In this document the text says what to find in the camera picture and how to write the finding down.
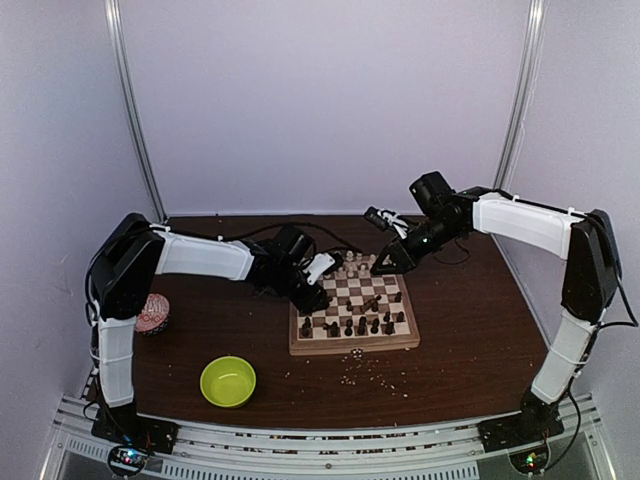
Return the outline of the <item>dark queen piece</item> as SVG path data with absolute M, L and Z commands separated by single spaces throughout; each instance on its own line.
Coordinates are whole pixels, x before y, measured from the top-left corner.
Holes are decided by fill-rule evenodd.
M 340 326 L 337 322 L 332 324 L 325 324 L 323 326 L 327 338 L 336 338 L 340 336 Z

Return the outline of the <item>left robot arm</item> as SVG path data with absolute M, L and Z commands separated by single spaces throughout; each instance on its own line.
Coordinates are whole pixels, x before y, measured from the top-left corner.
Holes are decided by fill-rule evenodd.
M 276 235 L 253 232 L 208 237 L 128 214 L 91 260 L 85 278 L 91 357 L 98 370 L 99 420 L 123 444 L 144 433 L 134 376 L 134 330 L 153 287 L 178 296 L 181 316 L 200 340 L 187 346 L 208 351 L 238 349 L 263 356 L 270 341 L 284 350 L 284 335 L 271 326 L 277 313 L 295 307 L 312 314 L 328 307 L 319 283 L 343 251 L 358 248 L 337 237 L 319 252 L 309 222 L 276 223 Z

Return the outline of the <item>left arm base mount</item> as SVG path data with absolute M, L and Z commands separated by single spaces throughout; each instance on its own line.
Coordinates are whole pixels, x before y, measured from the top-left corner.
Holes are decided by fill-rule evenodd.
M 137 419 L 137 426 L 125 432 L 113 420 L 99 418 L 94 421 L 91 434 L 114 443 L 107 454 L 107 466 L 117 476 L 133 477 L 140 474 L 156 454 L 171 454 L 179 427 L 174 422 Z

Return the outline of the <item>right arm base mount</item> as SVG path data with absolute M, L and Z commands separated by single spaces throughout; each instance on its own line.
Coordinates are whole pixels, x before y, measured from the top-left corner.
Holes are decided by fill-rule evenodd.
M 549 440 L 564 432 L 557 414 L 543 420 L 519 412 L 481 421 L 478 433 L 486 453 L 506 451 L 519 474 L 542 474 L 551 464 Z

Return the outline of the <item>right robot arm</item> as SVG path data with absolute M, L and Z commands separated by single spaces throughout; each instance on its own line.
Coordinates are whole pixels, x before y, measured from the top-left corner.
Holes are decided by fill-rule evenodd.
M 607 328 L 604 316 L 614 296 L 626 294 L 610 217 L 603 210 L 552 207 L 500 189 L 456 191 L 438 171 L 422 175 L 409 190 L 424 221 L 376 207 L 364 214 L 379 230 L 395 233 L 374 263 L 375 275 L 407 273 L 424 257 L 471 232 L 515 240 L 566 263 L 560 325 L 512 423 L 519 440 L 533 441 L 550 426 L 598 333 Z

